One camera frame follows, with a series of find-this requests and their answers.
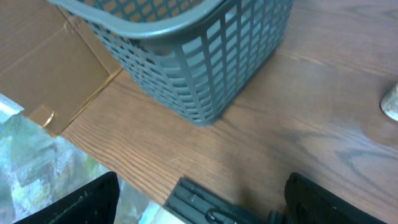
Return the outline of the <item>green lid jar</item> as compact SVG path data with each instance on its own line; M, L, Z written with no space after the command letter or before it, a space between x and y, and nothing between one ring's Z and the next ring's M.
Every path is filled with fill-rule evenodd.
M397 83L383 96L380 102L381 111L390 119L398 121L397 115Z

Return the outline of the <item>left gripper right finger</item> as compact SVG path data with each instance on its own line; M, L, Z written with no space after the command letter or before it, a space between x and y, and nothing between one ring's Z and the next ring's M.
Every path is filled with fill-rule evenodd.
M386 224L298 172L289 175L285 184L284 198L288 211L288 223Z

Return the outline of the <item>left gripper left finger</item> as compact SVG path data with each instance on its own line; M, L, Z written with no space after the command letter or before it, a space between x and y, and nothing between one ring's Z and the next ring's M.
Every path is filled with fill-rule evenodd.
M120 195L109 171L16 224L113 224Z

